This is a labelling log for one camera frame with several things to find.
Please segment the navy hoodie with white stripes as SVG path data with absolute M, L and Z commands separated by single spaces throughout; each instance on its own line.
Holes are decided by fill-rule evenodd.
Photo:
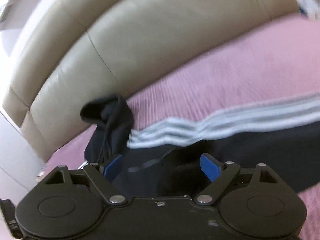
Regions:
M 119 95 L 85 105 L 81 119 L 95 124 L 85 159 L 102 164 L 122 155 L 112 182 L 127 197 L 194 196 L 211 183 L 200 168 L 208 153 L 245 168 L 269 165 L 295 191 L 319 183 L 319 97 L 218 111 L 201 121 L 170 117 L 140 131 Z

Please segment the pink quilted bedspread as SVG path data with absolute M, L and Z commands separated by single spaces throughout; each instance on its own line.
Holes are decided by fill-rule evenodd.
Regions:
M 201 121 L 236 107 L 319 97 L 319 23 L 291 15 L 191 60 L 125 99 L 140 131 L 170 117 Z M 194 196 L 127 197 L 85 159 L 96 129 L 49 159 L 33 211 L 53 239 L 319 239 L 319 183 L 295 192 L 266 163 L 220 162 Z

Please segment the beige leather headboard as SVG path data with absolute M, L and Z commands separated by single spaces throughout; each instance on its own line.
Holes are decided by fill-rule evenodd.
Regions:
M 86 129 L 85 103 L 129 97 L 296 0 L 55 0 L 13 54 L 3 108 L 43 160 Z

